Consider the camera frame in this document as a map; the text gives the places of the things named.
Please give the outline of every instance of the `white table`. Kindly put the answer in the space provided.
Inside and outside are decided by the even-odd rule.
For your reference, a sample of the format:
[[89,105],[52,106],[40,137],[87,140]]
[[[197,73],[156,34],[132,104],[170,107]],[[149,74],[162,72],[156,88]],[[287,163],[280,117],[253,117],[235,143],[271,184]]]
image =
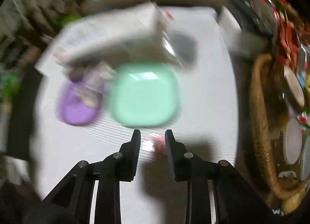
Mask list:
[[[197,59],[191,69],[175,69],[180,115],[168,126],[140,129],[141,143],[149,140],[150,133],[163,135],[166,129],[172,129],[178,141],[204,160],[226,159],[234,165],[238,140],[237,90],[216,13],[207,7],[168,9],[179,22],[179,29],[196,39]],[[67,80],[52,53],[64,33],[67,36],[70,29],[64,29],[56,37],[36,65],[45,75],[35,106],[38,134],[32,148],[38,163],[36,188],[42,198],[78,161],[103,160],[129,141],[133,132],[113,121],[107,111],[83,127],[58,120],[58,97]],[[213,195],[210,197],[214,222]],[[133,182],[120,183],[120,199],[124,224],[183,223],[184,216],[179,213],[185,214],[186,183],[172,181],[165,159],[154,160],[152,153],[140,150],[137,174]]]

